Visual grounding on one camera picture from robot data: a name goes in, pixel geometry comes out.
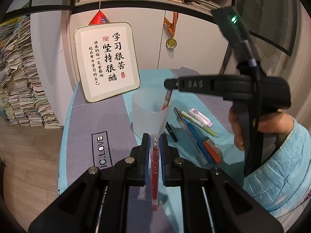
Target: translucent cup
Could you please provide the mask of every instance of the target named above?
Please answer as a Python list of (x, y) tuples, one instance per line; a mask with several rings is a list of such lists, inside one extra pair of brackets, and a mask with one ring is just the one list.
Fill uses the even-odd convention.
[(161, 89), (139, 89), (132, 96), (133, 130), (142, 139), (144, 133), (162, 134), (171, 105), (162, 109), (166, 91)]

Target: blue tablecloth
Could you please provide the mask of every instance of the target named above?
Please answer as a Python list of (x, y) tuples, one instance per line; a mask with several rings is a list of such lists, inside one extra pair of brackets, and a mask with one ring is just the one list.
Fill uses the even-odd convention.
[[(189, 74), (191, 70), (141, 70), (141, 86), (163, 88), (163, 82), (166, 78), (171, 78), (176, 74)], [(98, 166), (96, 156), (94, 156), (93, 136), (100, 133), (107, 136), (107, 145), (111, 153), (111, 164), (129, 155), (132, 147), (141, 144), (141, 140), (135, 136), (131, 130), (132, 123), (132, 95), (135, 91), (127, 92), (122, 95), (103, 100), (98, 103), (87, 103), (83, 97), (81, 85), (78, 84), (75, 89), (72, 101), (67, 113), (66, 123), (63, 131), (63, 139), (60, 151), (59, 163), (59, 188), (62, 193), (72, 182), (74, 182), (90, 166)], [(213, 96), (195, 95), (174, 91), (171, 98), (172, 107), (187, 112), (191, 108), (198, 109), (207, 116), (213, 123), (212, 129), (219, 135), (219, 138), (212, 137), (215, 144), (222, 150), (223, 162), (219, 164), (229, 176), (235, 179), (240, 185), (243, 183), (244, 152), (239, 151), (233, 144), (233, 135), (230, 133), (230, 125), (227, 121), (230, 103), (222, 101), (221, 98)], [(168, 122), (178, 137), (178, 142), (174, 143), (168, 136), (170, 146), (176, 147), (181, 157), (192, 161), (195, 165), (210, 168), (214, 165), (201, 165), (197, 160), (197, 153), (193, 148), (189, 138), (179, 126), (173, 109), (168, 117)], [(197, 129), (201, 138), (206, 137), (201, 129)], [(129, 210), (131, 206), (137, 206), (142, 200), (141, 210), (146, 210), (149, 220), (142, 218), (139, 222), (141, 227), (136, 229), (128, 223), (128, 232), (163, 232), (163, 230), (172, 228), (173, 232), (183, 232), (183, 217), (180, 198), (180, 188), (166, 188), (162, 180), (159, 181), (159, 200), (160, 207), (152, 214), (150, 190), (141, 188), (135, 195), (130, 195)], [(139, 212), (133, 210), (134, 216)]]

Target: wooden floor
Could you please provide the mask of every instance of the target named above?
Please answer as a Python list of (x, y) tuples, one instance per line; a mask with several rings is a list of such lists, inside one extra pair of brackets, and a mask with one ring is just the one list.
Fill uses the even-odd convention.
[(12, 126), (0, 117), (4, 201), (26, 231), (56, 197), (61, 139), (61, 129)]

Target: black pen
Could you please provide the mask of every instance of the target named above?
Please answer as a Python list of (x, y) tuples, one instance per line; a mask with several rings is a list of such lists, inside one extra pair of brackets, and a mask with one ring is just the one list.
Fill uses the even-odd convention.
[(167, 132), (171, 135), (171, 137), (172, 137), (172, 139), (174, 140), (174, 142), (177, 142), (178, 139), (177, 139), (177, 137), (175, 136), (175, 134), (174, 134), (174, 132), (173, 132), (173, 130), (172, 130), (172, 128), (171, 128), (171, 126), (169, 125), (168, 122), (166, 122), (165, 128), (166, 128)]

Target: red pen in gripper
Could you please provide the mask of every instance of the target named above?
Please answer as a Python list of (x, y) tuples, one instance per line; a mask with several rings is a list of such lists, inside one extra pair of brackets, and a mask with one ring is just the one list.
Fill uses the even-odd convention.
[(150, 135), (150, 161), (151, 161), (151, 199), (152, 210), (158, 209), (159, 192), (159, 135)]

